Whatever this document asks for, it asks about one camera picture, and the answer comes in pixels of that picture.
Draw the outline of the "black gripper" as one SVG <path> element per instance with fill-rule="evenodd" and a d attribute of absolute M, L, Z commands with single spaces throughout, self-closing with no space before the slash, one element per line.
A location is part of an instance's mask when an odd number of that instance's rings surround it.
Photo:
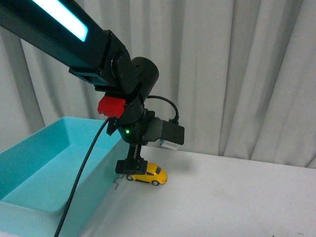
<path fill-rule="evenodd" d="M 144 175 L 148 162 L 141 155 L 141 147 L 161 138 L 163 121 L 153 111 L 145 110 L 139 120 L 123 124 L 122 118 L 110 118 L 107 134 L 118 131 L 123 141 L 129 144 L 126 159 L 117 161 L 115 172 L 124 175 Z"/>

